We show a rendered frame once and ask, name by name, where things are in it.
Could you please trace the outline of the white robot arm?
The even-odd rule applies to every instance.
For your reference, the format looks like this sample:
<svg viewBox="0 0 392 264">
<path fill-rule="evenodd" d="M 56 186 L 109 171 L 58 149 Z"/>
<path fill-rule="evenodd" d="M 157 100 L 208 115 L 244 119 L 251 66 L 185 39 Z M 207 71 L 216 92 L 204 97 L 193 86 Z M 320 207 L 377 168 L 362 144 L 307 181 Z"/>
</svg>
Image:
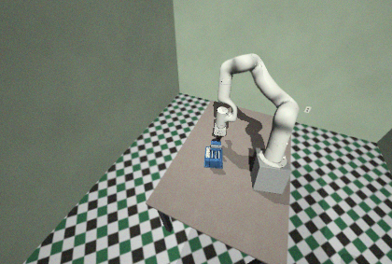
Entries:
<svg viewBox="0 0 392 264">
<path fill-rule="evenodd" d="M 273 115 L 272 130 L 266 149 L 259 152 L 259 158 L 271 167 L 282 168 L 287 165 L 284 153 L 297 119 L 299 106 L 275 83 L 264 62 L 257 54 L 241 55 L 225 61 L 220 66 L 217 99 L 219 102 L 229 105 L 231 112 L 228 112 L 226 107 L 219 107 L 216 125 L 219 128 L 224 128 L 226 122 L 236 121 L 237 107 L 230 98 L 232 75 L 249 70 L 259 90 L 277 108 Z"/>
</svg>

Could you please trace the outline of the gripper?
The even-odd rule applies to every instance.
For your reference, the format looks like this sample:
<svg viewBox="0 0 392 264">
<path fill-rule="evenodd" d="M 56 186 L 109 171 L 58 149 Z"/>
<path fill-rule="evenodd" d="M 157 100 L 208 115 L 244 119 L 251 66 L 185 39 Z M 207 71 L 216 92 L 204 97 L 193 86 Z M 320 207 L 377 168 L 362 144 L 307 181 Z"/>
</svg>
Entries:
<svg viewBox="0 0 392 264">
<path fill-rule="evenodd" d="M 217 125 L 215 125 L 213 134 L 217 137 L 217 139 L 218 139 L 218 136 L 220 135 L 220 139 L 221 139 L 222 136 L 227 135 L 227 134 L 226 134 L 226 127 L 224 127 L 224 128 L 219 128 L 219 127 L 217 127 Z"/>
</svg>

